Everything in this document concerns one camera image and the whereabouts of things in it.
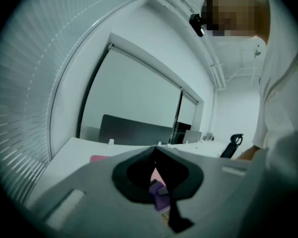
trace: white shirt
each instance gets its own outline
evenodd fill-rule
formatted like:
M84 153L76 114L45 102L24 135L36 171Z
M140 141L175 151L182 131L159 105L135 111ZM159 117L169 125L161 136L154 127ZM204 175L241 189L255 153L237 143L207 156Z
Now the white shirt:
M280 0L268 1L270 35L261 74L260 109L253 139L253 144L260 148L273 147L278 139L298 131L298 66L289 73L298 54L298 25Z

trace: person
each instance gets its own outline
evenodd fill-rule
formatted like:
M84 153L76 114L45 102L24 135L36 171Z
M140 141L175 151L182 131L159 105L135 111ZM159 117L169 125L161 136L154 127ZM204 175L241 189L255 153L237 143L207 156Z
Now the person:
M205 0L201 21L213 36L257 36L266 44L253 146L239 156L251 160L298 132L298 25L280 0Z

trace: pink object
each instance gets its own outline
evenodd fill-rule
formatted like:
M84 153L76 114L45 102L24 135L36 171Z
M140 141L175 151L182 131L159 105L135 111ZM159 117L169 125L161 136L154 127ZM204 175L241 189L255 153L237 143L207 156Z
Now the pink object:
M108 159L108 158L109 158L109 156L92 155L89 159L89 163L101 161L101 160Z
M157 169L154 169L152 175L151 175L151 178L150 178L150 181L156 179L157 181L163 183L163 185L165 186L165 183L164 181L162 180L162 177L161 175L159 174L158 170Z

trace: hair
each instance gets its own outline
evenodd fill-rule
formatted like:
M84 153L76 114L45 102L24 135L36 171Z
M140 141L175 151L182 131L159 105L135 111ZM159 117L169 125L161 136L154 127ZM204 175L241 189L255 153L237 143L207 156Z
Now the hair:
M205 2L212 5L213 0L205 0ZM204 6L204 5L202 5L202 8L201 8L201 21L202 21L202 25L206 25L208 30L213 30L213 33L215 35L219 35L219 36L224 35L224 31L220 31L219 26L213 24L212 11L207 10L206 6Z

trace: wall-mounted camera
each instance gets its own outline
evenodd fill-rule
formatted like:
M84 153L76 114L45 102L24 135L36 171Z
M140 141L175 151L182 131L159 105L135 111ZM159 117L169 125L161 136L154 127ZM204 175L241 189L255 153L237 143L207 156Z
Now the wall-mounted camera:
M202 37L204 35L202 20L199 14L192 14L189 23L198 36Z

